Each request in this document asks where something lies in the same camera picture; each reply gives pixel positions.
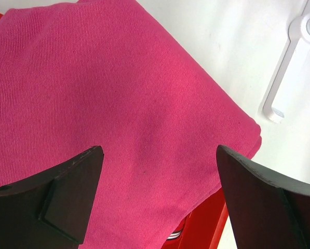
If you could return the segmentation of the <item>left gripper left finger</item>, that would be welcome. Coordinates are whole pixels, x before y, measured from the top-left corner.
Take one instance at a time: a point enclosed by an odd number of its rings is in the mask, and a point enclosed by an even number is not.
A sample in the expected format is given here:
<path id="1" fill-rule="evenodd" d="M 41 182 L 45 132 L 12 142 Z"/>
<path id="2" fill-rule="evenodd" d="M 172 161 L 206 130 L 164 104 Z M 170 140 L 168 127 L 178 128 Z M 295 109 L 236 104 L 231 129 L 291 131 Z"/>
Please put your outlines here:
<path id="1" fill-rule="evenodd" d="M 103 149 L 0 187 L 0 248 L 78 248 L 97 192 Z"/>

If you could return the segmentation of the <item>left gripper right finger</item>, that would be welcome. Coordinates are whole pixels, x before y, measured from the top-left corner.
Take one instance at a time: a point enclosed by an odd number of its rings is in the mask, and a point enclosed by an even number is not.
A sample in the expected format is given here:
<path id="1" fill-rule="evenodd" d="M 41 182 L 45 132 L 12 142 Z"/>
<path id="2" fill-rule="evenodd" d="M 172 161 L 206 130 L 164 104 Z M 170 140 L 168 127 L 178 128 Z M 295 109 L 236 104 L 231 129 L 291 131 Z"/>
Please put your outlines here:
<path id="1" fill-rule="evenodd" d="M 222 145 L 217 166 L 238 248 L 310 248 L 310 184 Z"/>

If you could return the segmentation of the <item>red trousers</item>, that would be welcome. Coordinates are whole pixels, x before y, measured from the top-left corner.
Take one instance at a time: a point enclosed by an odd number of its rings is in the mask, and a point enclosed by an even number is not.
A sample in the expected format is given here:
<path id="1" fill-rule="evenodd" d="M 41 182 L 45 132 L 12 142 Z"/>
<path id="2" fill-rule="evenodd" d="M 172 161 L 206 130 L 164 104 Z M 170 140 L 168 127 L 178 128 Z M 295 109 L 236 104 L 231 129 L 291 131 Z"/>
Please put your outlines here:
<path id="1" fill-rule="evenodd" d="M 189 216 L 185 217 L 179 223 L 178 227 L 172 232 L 172 234 L 164 242 L 163 246 L 161 247 L 162 249 L 178 249 L 179 248 L 188 220 L 189 220 Z"/>

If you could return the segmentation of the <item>pink trousers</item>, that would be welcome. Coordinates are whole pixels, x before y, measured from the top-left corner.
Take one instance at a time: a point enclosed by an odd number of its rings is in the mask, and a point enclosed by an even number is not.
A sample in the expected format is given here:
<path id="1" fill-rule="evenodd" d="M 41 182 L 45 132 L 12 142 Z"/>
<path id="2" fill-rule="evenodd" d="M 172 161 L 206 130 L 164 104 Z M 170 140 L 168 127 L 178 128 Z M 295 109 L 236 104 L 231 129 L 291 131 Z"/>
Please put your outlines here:
<path id="1" fill-rule="evenodd" d="M 0 19 L 0 186 L 101 146 L 83 248 L 161 248 L 220 189 L 217 147 L 252 158 L 260 133 L 136 1 Z"/>

